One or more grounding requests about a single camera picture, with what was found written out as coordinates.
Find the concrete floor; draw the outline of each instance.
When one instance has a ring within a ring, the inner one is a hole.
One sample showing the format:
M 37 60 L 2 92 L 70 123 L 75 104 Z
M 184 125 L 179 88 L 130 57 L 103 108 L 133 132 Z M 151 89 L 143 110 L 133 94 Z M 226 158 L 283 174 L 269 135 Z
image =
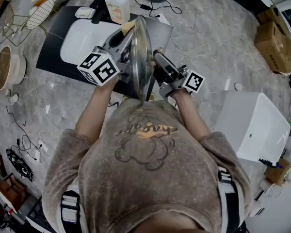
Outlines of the concrete floor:
M 31 0 L 12 0 L 11 6 L 17 15 L 28 15 L 31 9 Z M 67 6 L 89 6 L 93 0 L 70 0 Z M 149 5 L 146 0 L 138 0 Z M 153 14 L 163 13 L 174 26 L 172 37 L 184 49 L 197 48 L 198 50 L 181 51 L 170 40 L 166 55 L 176 66 L 187 65 L 206 77 L 206 80 L 197 95 L 193 96 L 196 107 L 213 130 L 223 107 L 226 79 L 239 82 L 246 91 L 264 92 L 278 107 L 281 113 L 288 117 L 288 105 L 291 93 L 288 78 L 273 74 L 262 56 L 254 47 L 254 36 L 258 22 L 253 14 L 242 8 L 233 0 L 169 0 L 172 5 L 183 10 L 183 14 L 176 15 L 169 8 L 154 11 Z M 148 11 L 141 10 L 134 0 L 130 0 L 131 12 L 148 16 Z M 43 23 L 48 30 L 56 14 L 52 14 Z M 0 19 L 0 42 L 4 16 Z M 18 47 L 23 49 L 28 57 L 27 79 L 19 85 L 11 87 L 13 93 L 18 93 L 19 101 L 11 106 L 9 111 L 14 112 L 17 122 L 30 133 L 32 141 L 38 144 L 39 132 L 44 129 L 57 131 L 48 120 L 40 99 L 35 91 L 32 80 L 36 83 L 48 116 L 58 128 L 74 128 L 80 114 L 86 106 L 94 86 L 70 78 L 36 69 L 39 52 L 45 40 L 45 34 L 40 28 L 33 30 L 28 38 Z M 11 45 L 5 41 L 0 45 Z M 23 136 L 21 129 L 14 123 L 13 118 L 5 109 L 8 104 L 6 98 L 0 94 L 0 152 L 3 155 L 6 169 L 20 178 L 11 163 L 6 158 L 6 149 L 16 144 L 16 139 Z M 113 93 L 111 101 L 121 101 L 122 95 Z M 108 108 L 108 118 L 115 107 Z M 49 131 L 42 131 L 41 137 L 46 144 L 55 149 L 59 135 Z M 21 179 L 35 196 L 40 196 L 43 189 L 49 161 L 39 164 L 27 154 L 23 154 L 25 161 L 34 172 L 34 182 Z M 261 180 L 264 166 L 258 163 L 243 161 L 242 164 L 250 177 L 254 189 Z

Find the round wooden lid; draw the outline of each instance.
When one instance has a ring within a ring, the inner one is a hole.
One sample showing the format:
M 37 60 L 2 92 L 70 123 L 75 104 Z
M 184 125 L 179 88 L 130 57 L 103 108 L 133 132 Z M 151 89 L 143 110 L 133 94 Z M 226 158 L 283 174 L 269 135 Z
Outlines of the round wooden lid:
M 11 63 L 11 49 L 6 46 L 0 52 L 0 90 L 3 88 L 9 74 Z

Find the white bottle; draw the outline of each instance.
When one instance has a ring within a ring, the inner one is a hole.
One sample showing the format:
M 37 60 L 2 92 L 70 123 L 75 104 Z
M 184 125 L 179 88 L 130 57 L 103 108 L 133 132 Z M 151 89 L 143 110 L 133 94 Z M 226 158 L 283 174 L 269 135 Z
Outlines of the white bottle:
M 106 0 L 112 21 L 124 24 L 130 19 L 129 0 Z

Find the brown t-shirt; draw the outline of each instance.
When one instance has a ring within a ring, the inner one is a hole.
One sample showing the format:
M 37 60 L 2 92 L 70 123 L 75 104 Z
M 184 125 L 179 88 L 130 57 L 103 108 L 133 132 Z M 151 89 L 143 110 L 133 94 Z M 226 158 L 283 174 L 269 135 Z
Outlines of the brown t-shirt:
M 57 206 L 77 177 L 91 233 L 129 232 L 162 211 L 183 213 L 218 233 L 218 165 L 242 187 L 247 215 L 249 179 L 222 133 L 196 141 L 169 104 L 130 99 L 92 146 L 86 136 L 64 131 L 48 170 L 43 209 L 57 231 Z

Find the black faucet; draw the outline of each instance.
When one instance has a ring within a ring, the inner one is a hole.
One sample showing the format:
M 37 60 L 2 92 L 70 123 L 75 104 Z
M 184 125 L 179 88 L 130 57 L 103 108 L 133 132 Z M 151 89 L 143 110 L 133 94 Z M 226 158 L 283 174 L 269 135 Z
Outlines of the black faucet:
M 94 0 L 89 7 L 96 10 L 92 18 L 93 24 L 98 24 L 101 20 L 112 21 L 105 0 Z

